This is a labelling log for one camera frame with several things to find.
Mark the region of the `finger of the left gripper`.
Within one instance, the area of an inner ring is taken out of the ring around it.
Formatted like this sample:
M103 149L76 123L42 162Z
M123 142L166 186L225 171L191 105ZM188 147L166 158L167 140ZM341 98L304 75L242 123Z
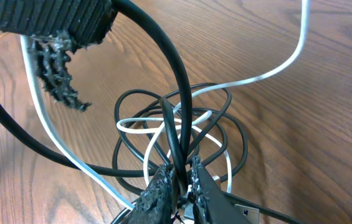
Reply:
M0 0L0 30L32 39L35 76L54 100L84 112L66 64L69 53L100 44L117 16L111 0Z

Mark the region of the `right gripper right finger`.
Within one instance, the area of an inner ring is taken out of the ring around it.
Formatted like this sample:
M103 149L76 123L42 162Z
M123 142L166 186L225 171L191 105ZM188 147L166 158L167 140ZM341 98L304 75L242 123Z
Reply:
M250 223L224 196L212 176L201 164L200 157L191 159L191 192L195 223Z

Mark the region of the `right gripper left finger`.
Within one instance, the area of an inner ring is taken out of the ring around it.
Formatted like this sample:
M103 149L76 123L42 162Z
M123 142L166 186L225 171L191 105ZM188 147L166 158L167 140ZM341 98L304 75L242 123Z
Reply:
M137 199L135 208L128 216L131 224L172 223L173 178L172 166L161 166L147 188Z

